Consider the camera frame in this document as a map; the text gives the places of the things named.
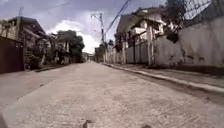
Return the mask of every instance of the power line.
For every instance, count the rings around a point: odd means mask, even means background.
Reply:
[[[39,11],[37,13],[34,13],[33,15],[36,15],[36,14],[39,14],[39,13],[42,13],[42,12],[46,12],[46,11],[50,11],[52,9],[55,9],[55,8],[58,8],[58,7],[62,7],[62,6],[65,6],[65,5],[71,5],[71,3],[72,3],[71,1],[67,1],[67,2],[64,2],[62,4],[53,6],[53,7],[48,7],[48,8],[42,9],[41,11]]]
[[[117,20],[117,18],[120,16],[120,14],[128,7],[128,3],[131,0],[127,0],[125,2],[125,4],[122,6],[122,8],[120,9],[120,11],[117,13],[117,15],[115,16],[114,20],[110,23],[109,27],[107,28],[106,32],[104,33],[104,35],[107,34],[107,32],[111,29],[111,27],[113,26],[114,22]]]

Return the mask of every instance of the house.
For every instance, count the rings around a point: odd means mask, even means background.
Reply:
[[[36,19],[18,16],[0,23],[0,35],[23,42],[24,47],[31,48],[45,38],[45,31]]]
[[[126,47],[146,42],[146,29],[149,22],[155,28],[155,36],[163,35],[164,26],[167,25],[162,20],[163,11],[164,9],[161,7],[139,8],[132,14],[122,15],[117,28],[117,41],[126,40],[128,42]],[[134,43],[127,40],[134,36],[136,36]]]

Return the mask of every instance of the pole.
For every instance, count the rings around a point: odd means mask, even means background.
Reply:
[[[23,11],[23,7],[20,7],[19,9],[19,14],[17,17],[17,23],[16,23],[16,40],[19,41],[19,32],[20,32],[20,24],[21,24],[21,19],[22,19],[22,11]]]
[[[104,48],[106,49],[106,44],[105,44],[105,39],[106,39],[106,34],[104,34],[104,23],[103,23],[103,14],[91,14],[91,17],[96,18],[97,20],[100,21],[101,24],[101,43],[103,44]],[[104,62],[106,61],[107,57],[107,51],[105,50],[105,55],[103,55]]]

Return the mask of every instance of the building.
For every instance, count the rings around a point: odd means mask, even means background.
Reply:
[[[28,17],[14,17],[0,23],[0,35],[24,43],[24,47],[31,48],[45,38],[45,31],[36,19]]]

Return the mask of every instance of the concrete wall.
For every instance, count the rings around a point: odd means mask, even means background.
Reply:
[[[173,43],[166,36],[155,40],[155,61],[157,65],[178,65],[184,61],[180,42]]]
[[[179,32],[180,40],[156,40],[159,65],[224,66],[224,17],[196,24]]]
[[[5,30],[0,24],[0,36],[15,40],[16,38],[16,26],[12,26],[8,30]]]

